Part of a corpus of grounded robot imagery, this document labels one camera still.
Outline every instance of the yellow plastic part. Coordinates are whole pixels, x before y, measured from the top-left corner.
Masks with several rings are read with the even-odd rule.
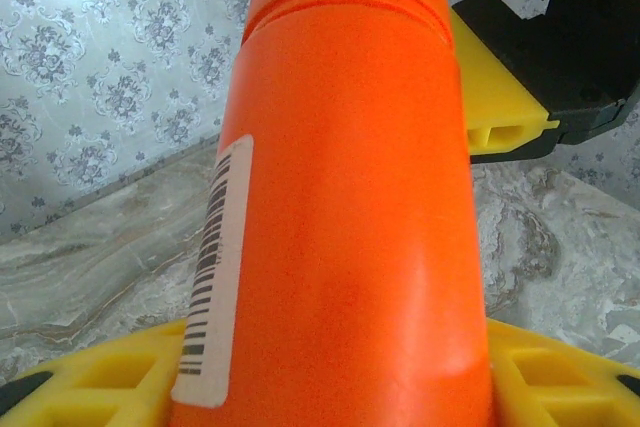
[[[165,324],[26,372],[54,375],[1,417],[0,427],[165,426],[184,325]],[[489,339],[500,427],[640,426],[640,397],[616,379],[640,378],[640,371],[491,320]]]
[[[454,11],[451,22],[471,155],[511,152],[558,127]]]

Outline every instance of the black rubber pad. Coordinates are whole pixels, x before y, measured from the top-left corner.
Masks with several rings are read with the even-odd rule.
[[[618,380],[631,392],[640,397],[640,379],[632,375],[619,375]]]
[[[13,409],[52,376],[52,372],[38,372],[0,387],[0,417]]]

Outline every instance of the white sticker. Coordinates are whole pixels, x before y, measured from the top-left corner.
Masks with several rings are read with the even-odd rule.
[[[182,357],[171,392],[176,402],[215,408],[229,393],[252,156],[253,138],[246,135],[216,159]]]

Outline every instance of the barcode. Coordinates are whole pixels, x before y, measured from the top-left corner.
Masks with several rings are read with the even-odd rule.
[[[215,408],[229,393],[252,157],[250,135],[218,156],[171,393],[177,402]]]
[[[207,319],[210,311],[209,305],[211,304],[215,270],[222,261],[220,231],[222,229],[227,195],[227,176],[229,175],[230,167],[231,155],[227,155],[218,162],[211,186],[202,245],[198,263],[196,264],[196,275],[193,280],[193,291],[191,292],[189,314],[182,346],[182,358],[178,369],[180,374],[202,374],[202,369],[199,368],[202,365],[202,360],[199,357],[204,354],[204,342],[207,337],[206,327],[209,325]]]

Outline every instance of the damask wallpaper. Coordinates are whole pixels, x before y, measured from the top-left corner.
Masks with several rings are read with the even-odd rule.
[[[215,140],[248,3],[3,0],[0,241]],[[637,120],[549,161],[640,206]]]

